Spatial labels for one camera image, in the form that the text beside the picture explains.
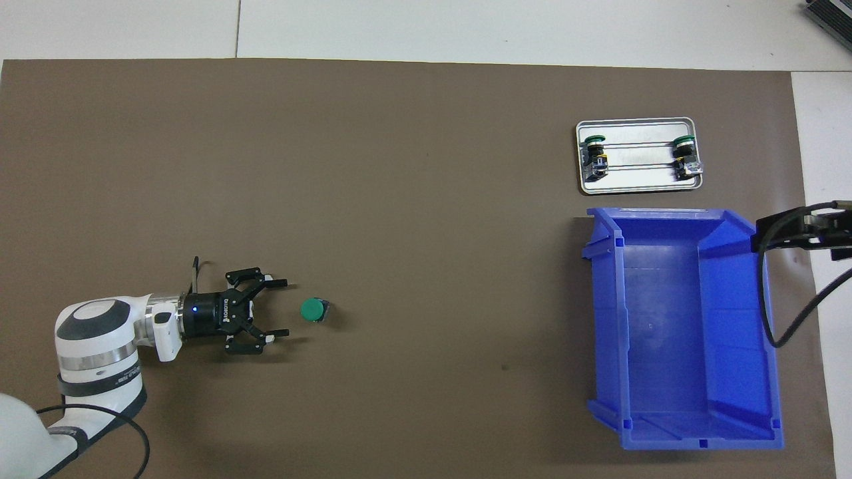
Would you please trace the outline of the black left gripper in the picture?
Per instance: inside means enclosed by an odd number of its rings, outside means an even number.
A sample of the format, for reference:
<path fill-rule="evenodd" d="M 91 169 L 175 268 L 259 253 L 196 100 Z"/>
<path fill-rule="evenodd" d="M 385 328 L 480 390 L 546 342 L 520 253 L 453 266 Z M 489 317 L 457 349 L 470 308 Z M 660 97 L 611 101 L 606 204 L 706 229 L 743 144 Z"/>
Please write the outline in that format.
<path fill-rule="evenodd" d="M 186 295 L 182 313 L 186 339 L 226 336 L 226 354 L 261 355 L 269 343 L 290 336 L 289 329 L 254 329 L 249 301 L 262 291 L 287 288 L 287 279 L 274 279 L 254 267 L 226 273 L 226 282 L 225 291 Z M 240 333 L 248 334 L 250 340 L 237 339 Z"/>

